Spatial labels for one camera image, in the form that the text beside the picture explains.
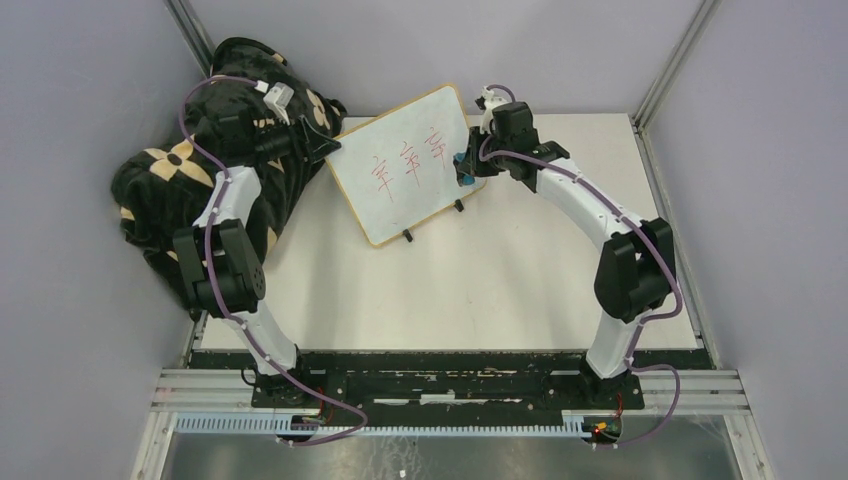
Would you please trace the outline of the yellow framed whiteboard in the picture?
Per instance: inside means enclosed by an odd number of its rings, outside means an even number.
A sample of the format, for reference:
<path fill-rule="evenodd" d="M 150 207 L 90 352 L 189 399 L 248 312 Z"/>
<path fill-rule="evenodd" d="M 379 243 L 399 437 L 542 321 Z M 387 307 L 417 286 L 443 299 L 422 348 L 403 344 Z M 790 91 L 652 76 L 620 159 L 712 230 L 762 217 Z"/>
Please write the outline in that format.
<path fill-rule="evenodd" d="M 457 182 L 469 125 L 453 84 L 443 84 L 337 137 L 326 159 L 368 243 L 379 247 L 483 189 Z"/>

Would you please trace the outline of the blue whiteboard eraser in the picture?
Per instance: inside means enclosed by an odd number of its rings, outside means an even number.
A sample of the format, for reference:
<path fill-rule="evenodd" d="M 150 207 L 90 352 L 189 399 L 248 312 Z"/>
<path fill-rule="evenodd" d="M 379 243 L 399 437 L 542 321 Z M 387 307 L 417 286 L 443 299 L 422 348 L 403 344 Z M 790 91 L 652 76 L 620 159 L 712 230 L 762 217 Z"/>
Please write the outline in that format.
<path fill-rule="evenodd" d="M 465 161 L 465 158 L 465 153 L 457 153 L 453 156 L 456 180 L 461 187 L 470 186 L 475 183 L 475 177 L 469 172 L 469 164 Z"/>

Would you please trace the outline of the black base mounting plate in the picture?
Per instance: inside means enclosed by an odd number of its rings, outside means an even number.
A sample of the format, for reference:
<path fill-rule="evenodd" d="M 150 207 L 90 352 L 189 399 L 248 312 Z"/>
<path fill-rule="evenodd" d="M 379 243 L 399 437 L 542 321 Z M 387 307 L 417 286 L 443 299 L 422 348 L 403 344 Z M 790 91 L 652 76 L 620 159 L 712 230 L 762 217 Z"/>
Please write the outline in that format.
<path fill-rule="evenodd" d="M 655 366 L 668 389 L 714 367 L 703 349 L 639 351 L 634 363 L 637 374 L 592 383 L 576 352 L 311 351 L 293 375 L 317 397 L 259 374 L 244 351 L 196 352 L 188 366 L 235 374 L 249 389 L 249 406 L 291 413 L 298 430 L 562 426 L 569 413 L 645 410 Z"/>

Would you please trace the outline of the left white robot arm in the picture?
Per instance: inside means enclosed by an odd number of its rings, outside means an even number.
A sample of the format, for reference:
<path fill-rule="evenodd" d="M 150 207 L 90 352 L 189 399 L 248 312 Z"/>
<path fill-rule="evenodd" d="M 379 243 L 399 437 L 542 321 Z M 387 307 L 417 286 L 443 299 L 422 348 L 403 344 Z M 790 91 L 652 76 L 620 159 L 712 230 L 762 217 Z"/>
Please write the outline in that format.
<path fill-rule="evenodd" d="M 246 124 L 225 145 L 228 152 L 256 160 L 291 155 L 307 167 L 341 147 L 304 115 L 264 131 Z M 207 205 L 191 226 L 173 236 L 188 303 L 226 323 L 254 358 L 258 374 L 280 375 L 279 397 L 303 406 L 312 399 L 315 382 L 295 369 L 299 349 L 265 302 L 263 264 L 246 229 L 262 191 L 259 174 L 249 164 L 228 167 L 220 159 L 211 161 L 218 171 Z"/>

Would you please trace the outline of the black floral blanket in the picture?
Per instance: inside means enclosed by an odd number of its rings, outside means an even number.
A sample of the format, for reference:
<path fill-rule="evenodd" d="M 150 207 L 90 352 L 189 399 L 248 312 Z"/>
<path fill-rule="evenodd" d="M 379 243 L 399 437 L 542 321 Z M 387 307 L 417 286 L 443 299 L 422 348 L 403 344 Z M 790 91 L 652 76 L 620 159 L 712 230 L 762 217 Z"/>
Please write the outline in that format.
<path fill-rule="evenodd" d="M 251 121 L 250 139 L 260 139 L 268 130 L 286 129 L 266 106 L 262 93 L 246 82 L 291 87 L 294 94 L 286 107 L 291 121 L 305 119 L 327 137 L 341 133 L 347 116 L 339 100 L 320 94 L 281 53 L 257 40 L 230 37 L 222 41 L 212 57 L 211 76 L 212 82 L 183 106 L 184 123 L 162 145 L 145 148 L 123 162 L 110 186 L 125 240 L 141 250 L 184 310 L 191 306 L 173 237 L 192 225 L 212 196 L 221 169 L 211 159 L 217 157 L 228 169 L 250 166 L 256 170 L 262 191 L 245 228 L 260 260 L 274 247 L 307 184 L 324 164 L 295 153 L 261 158 L 225 152 L 228 116 L 242 115 Z"/>

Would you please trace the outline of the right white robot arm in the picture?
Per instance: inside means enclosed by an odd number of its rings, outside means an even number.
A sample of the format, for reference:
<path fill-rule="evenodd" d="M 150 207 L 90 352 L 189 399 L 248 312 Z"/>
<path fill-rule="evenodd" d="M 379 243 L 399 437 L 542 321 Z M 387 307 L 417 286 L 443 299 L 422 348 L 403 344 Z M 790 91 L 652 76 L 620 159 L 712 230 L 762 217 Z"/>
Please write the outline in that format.
<path fill-rule="evenodd" d="M 458 184 L 506 172 L 563 212 L 599 252 L 593 291 L 601 317 L 583 360 L 588 372 L 577 384 L 584 403 L 603 407 L 617 396 L 616 377 L 632 368 L 646 323 L 682 309 L 671 226 L 626 209 L 580 170 L 569 151 L 541 141 L 526 103 L 489 94 L 475 103 L 482 117 L 469 130 L 466 151 L 454 157 Z M 665 314 L 660 309 L 668 296 L 675 305 Z"/>

